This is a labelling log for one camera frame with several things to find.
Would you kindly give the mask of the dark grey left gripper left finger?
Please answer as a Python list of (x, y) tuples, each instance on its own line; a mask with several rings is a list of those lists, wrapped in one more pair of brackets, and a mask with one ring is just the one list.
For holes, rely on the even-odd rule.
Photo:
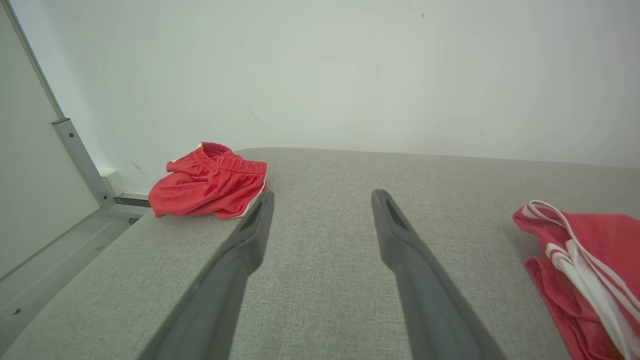
[(261, 193), (158, 328), (141, 360), (226, 360), (249, 277), (265, 258), (275, 196)]

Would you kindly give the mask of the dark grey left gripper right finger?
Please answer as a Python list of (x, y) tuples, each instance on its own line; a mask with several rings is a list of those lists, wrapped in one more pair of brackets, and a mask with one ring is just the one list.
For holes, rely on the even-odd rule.
[(388, 191), (372, 192), (381, 259), (393, 272), (415, 360), (503, 360), (498, 342)]

